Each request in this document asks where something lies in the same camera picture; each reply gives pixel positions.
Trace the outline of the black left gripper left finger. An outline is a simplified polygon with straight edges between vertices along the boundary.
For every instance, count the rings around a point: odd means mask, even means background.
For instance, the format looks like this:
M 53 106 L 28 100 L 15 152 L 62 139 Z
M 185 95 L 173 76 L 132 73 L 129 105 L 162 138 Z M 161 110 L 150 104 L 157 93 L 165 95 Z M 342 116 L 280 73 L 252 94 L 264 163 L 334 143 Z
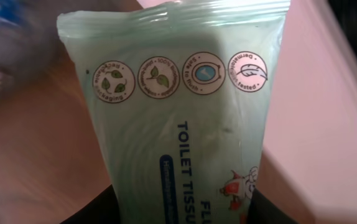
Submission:
M 119 224 L 119 206 L 113 186 L 107 187 L 61 224 Z

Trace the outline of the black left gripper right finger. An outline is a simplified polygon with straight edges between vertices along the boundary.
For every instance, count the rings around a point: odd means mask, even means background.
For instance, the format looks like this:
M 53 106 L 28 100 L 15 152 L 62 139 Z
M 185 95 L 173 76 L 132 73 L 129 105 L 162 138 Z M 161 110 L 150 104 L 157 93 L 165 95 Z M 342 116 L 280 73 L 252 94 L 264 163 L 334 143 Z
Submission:
M 247 224 L 297 224 L 278 209 L 260 191 L 254 189 L 248 210 Z

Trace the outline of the green toilet tissue pack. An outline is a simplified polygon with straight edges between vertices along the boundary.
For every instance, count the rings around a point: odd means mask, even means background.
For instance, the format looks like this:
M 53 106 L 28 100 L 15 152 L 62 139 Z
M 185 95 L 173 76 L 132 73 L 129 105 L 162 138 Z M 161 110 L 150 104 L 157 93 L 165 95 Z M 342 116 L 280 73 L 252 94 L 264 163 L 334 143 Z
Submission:
M 289 1 L 57 18 L 122 223 L 247 223 Z

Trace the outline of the blue Oreo cookie pack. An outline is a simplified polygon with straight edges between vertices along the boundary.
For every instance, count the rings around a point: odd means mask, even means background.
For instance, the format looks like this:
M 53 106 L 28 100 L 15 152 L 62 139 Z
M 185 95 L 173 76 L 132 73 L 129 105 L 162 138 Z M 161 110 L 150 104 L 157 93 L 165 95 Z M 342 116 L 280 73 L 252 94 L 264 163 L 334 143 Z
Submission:
M 18 26 L 24 19 L 20 1 L 0 0 L 0 26 Z

